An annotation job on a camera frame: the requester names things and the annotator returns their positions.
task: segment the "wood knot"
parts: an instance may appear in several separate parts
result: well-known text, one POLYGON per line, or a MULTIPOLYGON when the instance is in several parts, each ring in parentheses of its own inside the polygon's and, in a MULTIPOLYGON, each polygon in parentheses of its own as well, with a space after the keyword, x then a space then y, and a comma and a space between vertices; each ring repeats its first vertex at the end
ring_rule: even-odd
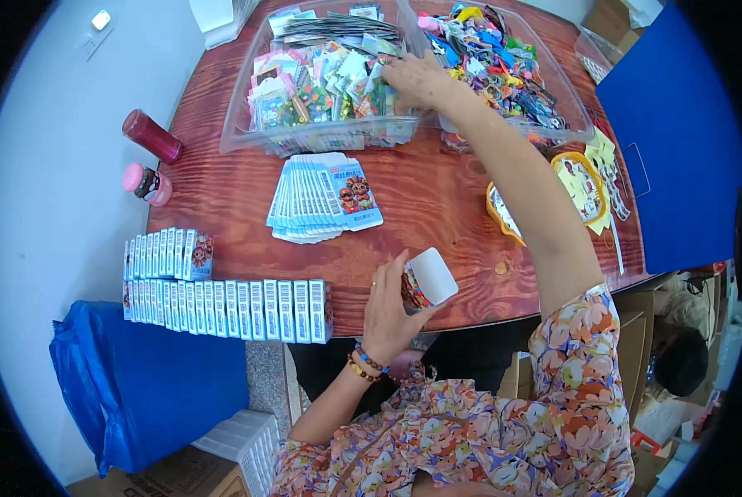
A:
POLYGON ((509 263, 506 261, 500 261, 498 264, 495 264, 495 274, 498 276, 503 276, 504 274, 508 273, 509 271, 509 263))

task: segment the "metal handle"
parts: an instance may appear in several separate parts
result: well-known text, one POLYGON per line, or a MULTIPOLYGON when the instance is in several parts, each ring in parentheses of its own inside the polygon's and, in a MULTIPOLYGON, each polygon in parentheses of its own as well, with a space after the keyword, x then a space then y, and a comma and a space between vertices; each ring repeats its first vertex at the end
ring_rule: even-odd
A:
POLYGON ((650 193, 651 188, 650 188, 650 178, 647 176, 647 169, 644 167, 644 160, 642 160, 641 158, 641 152, 639 151, 639 145, 637 145, 636 142, 633 142, 630 145, 624 147, 624 149, 622 149, 622 155, 624 156, 625 150, 629 149, 630 147, 634 147, 636 149, 636 155, 639 156, 639 163, 641 164, 641 170, 644 172, 644 181, 647 183, 647 191, 644 193, 635 195, 634 196, 634 200, 635 200, 639 198, 640 196, 645 196, 648 193, 650 193))

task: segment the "blue plastic board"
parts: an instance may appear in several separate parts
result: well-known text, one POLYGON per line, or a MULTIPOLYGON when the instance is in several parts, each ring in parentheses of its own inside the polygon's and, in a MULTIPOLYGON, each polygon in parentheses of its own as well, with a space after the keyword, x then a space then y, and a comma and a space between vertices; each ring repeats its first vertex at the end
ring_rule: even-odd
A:
POLYGON ((674 4, 605 77, 597 97, 638 196, 647 272, 732 258, 741 134, 716 68, 674 4))
POLYGON ((241 340, 124 321, 112 302, 73 303, 54 332, 56 377, 101 477, 137 473, 247 407, 241 340))

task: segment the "row of boxes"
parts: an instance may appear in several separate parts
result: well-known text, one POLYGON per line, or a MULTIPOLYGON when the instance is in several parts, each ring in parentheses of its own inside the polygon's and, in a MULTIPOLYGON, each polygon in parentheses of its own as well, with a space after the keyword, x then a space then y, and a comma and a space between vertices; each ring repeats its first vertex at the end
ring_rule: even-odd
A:
POLYGON ((324 280, 123 282, 123 317, 192 335, 286 343, 332 338, 332 285, 324 280))
POLYGON ((210 279, 213 264, 214 237, 170 227, 125 242, 123 281, 155 277, 202 281, 210 279))

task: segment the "power outlet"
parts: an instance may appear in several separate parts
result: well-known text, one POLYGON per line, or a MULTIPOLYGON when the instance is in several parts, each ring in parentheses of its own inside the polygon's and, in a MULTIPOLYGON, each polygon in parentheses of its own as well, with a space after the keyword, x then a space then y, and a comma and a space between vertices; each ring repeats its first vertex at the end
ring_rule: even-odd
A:
POLYGON ((108 27, 98 33, 87 34, 82 47, 84 52, 84 61, 92 58, 92 55, 95 54, 95 51, 98 50, 98 47, 101 46, 103 41, 112 33, 112 31, 114 31, 114 28, 108 27))

